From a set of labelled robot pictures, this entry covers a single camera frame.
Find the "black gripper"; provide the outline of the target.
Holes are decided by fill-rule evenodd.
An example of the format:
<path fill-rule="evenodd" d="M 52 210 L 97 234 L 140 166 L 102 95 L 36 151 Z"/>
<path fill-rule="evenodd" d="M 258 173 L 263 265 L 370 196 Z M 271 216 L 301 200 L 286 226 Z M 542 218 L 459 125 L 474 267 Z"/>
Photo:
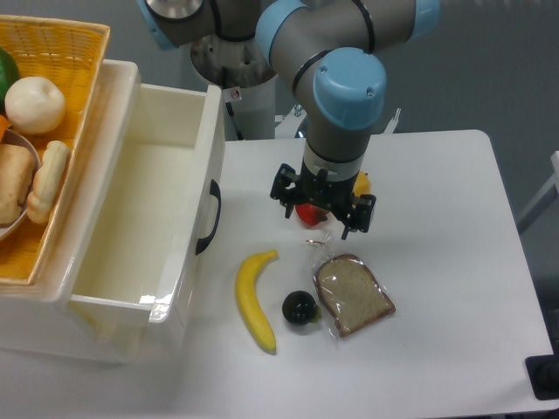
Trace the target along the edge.
<path fill-rule="evenodd" d="M 294 207 L 303 203 L 311 203 L 328 211 L 328 218 L 333 216 L 344 225 L 341 239 L 346 240 L 351 232 L 369 230 L 376 206 L 372 187 L 370 195 L 354 195 L 357 175 L 334 181 L 328 178 L 324 168 L 314 174 L 302 166 L 301 172 L 296 173 L 291 166 L 283 163 L 274 177 L 270 197 L 285 208 L 287 219 L 291 217 Z"/>

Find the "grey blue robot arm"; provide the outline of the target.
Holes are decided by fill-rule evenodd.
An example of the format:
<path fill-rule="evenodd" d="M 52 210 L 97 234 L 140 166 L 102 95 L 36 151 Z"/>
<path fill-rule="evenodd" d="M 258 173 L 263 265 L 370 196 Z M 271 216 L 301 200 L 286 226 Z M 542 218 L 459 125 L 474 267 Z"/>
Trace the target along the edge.
<path fill-rule="evenodd" d="M 383 110 L 386 71 L 377 53 L 432 31 L 437 1 L 141 1 L 163 49 L 190 45 L 198 74 L 224 89 L 279 77 L 307 114 L 300 169 L 282 165 L 271 196 L 286 211 L 310 203 L 346 232 L 367 231 L 376 198 L 354 186 Z"/>

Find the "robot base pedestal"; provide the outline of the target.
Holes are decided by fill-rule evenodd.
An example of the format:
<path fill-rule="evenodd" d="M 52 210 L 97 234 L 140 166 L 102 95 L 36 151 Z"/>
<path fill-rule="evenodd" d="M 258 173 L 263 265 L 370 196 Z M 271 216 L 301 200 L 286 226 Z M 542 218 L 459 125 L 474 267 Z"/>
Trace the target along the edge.
<path fill-rule="evenodd" d="M 253 38 L 209 35 L 191 44 L 190 60 L 204 82 L 221 88 L 226 140 L 274 137 L 277 75 Z"/>

